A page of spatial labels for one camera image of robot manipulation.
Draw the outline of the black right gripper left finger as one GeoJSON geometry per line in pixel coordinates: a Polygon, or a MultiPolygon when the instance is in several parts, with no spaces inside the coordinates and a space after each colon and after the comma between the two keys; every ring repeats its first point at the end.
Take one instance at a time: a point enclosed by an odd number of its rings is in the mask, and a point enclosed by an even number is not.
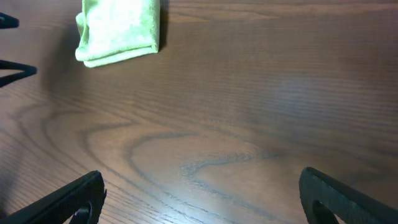
{"type": "Polygon", "coordinates": [[[97,224],[106,198],[101,172],[94,170],[1,219],[3,224],[97,224]]]}

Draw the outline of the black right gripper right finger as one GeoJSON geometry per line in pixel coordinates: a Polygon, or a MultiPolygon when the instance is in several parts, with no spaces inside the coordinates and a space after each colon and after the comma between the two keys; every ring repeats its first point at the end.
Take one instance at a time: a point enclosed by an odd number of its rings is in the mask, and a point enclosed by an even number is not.
{"type": "Polygon", "coordinates": [[[397,223],[397,210],[312,167],[299,178],[300,201],[310,224],[397,223]]]}

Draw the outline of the light green microfiber cloth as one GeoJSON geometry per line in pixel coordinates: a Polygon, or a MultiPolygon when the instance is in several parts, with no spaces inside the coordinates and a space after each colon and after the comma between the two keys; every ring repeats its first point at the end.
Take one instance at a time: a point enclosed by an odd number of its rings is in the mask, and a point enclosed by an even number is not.
{"type": "Polygon", "coordinates": [[[159,0],[82,0],[75,57],[88,68],[159,51],[159,0]]]}

